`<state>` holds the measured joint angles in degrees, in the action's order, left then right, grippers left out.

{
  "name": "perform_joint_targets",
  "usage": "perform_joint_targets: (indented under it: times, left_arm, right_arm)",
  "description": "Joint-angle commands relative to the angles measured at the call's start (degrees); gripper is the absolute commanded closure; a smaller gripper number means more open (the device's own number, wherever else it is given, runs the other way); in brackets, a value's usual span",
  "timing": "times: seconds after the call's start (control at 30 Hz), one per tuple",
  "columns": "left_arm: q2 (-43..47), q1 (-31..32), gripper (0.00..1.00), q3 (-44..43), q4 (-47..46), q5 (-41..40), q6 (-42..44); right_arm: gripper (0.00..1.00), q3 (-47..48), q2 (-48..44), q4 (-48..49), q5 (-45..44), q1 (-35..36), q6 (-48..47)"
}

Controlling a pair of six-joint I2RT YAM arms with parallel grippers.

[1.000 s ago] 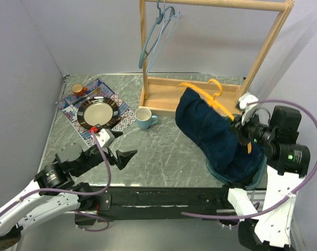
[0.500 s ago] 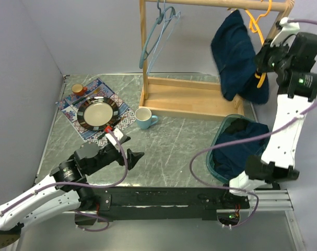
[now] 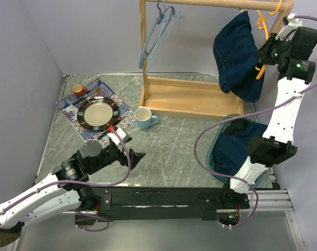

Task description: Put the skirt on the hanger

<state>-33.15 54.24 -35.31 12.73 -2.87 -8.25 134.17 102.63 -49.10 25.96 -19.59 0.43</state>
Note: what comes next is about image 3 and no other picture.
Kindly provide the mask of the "yellow plastic hanger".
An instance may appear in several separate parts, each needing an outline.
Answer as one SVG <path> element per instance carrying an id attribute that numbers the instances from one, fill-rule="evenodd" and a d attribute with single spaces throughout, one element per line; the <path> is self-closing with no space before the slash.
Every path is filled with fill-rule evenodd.
<path id="1" fill-rule="evenodd" d="M 273 12 L 267 14 L 265 17 L 262 15 L 260 10 L 256 11 L 258 13 L 258 15 L 259 15 L 258 20 L 257 20 L 257 26 L 258 26 L 259 30 L 264 30 L 266 41 L 269 39 L 269 32 L 268 32 L 268 27 L 267 27 L 267 24 L 266 24 L 266 20 L 270 16 L 274 16 L 276 13 L 279 12 L 279 9 L 280 9 L 280 7 L 282 5 L 282 2 L 283 2 L 282 0 L 279 0 L 277 8 Z M 256 66 L 255 69 L 258 71 L 258 74 L 256 76 L 256 80 L 260 80 L 260 78 L 265 73 L 266 65 L 263 64 L 261 68 Z"/>

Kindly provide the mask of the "dark denim skirt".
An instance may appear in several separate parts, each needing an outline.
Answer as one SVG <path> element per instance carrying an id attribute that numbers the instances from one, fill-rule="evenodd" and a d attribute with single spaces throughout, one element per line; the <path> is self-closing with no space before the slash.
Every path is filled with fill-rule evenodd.
<path id="1" fill-rule="evenodd" d="M 247 102 L 260 98 L 264 76 L 257 79 L 261 68 L 252 35 L 249 14 L 244 11 L 227 23 L 214 39 L 213 54 L 222 92 L 232 92 Z"/>

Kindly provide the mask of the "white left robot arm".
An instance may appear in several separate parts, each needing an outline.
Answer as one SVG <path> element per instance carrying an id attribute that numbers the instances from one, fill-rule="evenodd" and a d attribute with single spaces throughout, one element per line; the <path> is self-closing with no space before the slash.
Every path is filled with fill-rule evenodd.
<path id="1" fill-rule="evenodd" d="M 27 227 L 69 210 L 89 210 L 97 201 L 89 176 L 119 162 L 132 170 L 145 153 L 91 141 L 42 181 L 0 204 L 0 248 L 16 241 Z"/>

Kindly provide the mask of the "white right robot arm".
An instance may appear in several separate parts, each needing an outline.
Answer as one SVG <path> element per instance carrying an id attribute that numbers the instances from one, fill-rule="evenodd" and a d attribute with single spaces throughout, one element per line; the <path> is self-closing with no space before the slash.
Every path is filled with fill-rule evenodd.
<path id="1" fill-rule="evenodd" d="M 260 174 L 296 154 L 293 131 L 303 91 L 315 72 L 316 64 L 309 57 L 316 44 L 317 30 L 300 26 L 287 33 L 271 34 L 257 51 L 262 64 L 277 65 L 279 71 L 275 109 L 263 135 L 251 139 L 244 164 L 230 179 L 231 190 L 220 195 L 223 207 L 232 208 L 238 202 L 236 193 L 247 193 Z"/>

